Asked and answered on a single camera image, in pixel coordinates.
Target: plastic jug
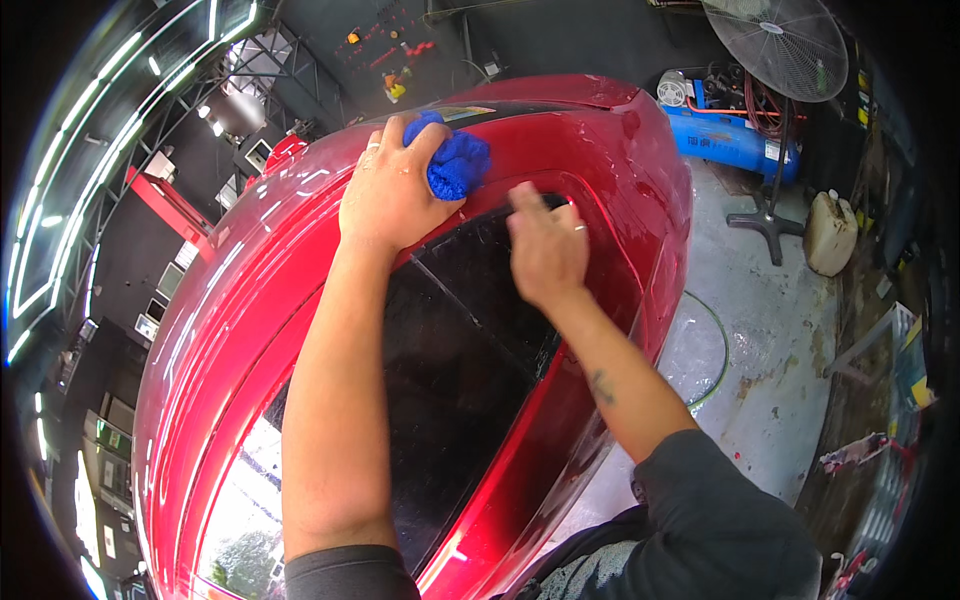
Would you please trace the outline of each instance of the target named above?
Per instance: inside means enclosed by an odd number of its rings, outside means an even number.
[[[823,276],[840,273],[853,254],[856,231],[856,216],[850,203],[840,198],[836,190],[820,192],[813,199],[806,220],[806,264]]]

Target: tattoo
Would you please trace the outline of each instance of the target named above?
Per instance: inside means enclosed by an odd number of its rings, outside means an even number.
[[[615,402],[613,390],[603,369],[597,369],[590,376],[590,391],[593,392],[593,398],[597,401],[603,400],[608,405]]]

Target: dark sleeve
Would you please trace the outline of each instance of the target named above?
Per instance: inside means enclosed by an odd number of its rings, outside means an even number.
[[[400,553],[390,546],[318,550],[284,568],[287,600],[420,600]]]
[[[658,531],[627,567],[643,597],[816,598],[820,553],[800,516],[707,434],[674,433],[635,475]]]

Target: forearm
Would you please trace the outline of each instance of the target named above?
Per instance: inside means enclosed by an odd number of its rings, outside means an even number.
[[[669,384],[586,289],[558,301],[547,317],[573,348],[604,421],[635,462],[671,433],[697,427]]]
[[[381,357],[393,259],[341,245],[294,369],[282,437],[288,558],[358,536],[396,547]]]

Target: concrete floor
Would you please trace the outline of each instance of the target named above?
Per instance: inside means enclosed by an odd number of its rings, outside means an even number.
[[[793,506],[804,485],[827,410],[829,379],[820,376],[836,347],[833,279],[810,271],[799,237],[782,237],[774,267],[758,234],[729,229],[729,212],[752,212],[749,196],[731,196],[700,159],[693,176],[693,240],[686,289],[709,305],[726,329],[730,364],[694,418],[741,472]],[[780,216],[803,222],[801,189],[785,191]],[[677,308],[659,369],[688,403],[723,368],[719,328],[696,301]],[[615,444],[580,499],[544,546],[601,523],[635,503],[633,461]]]

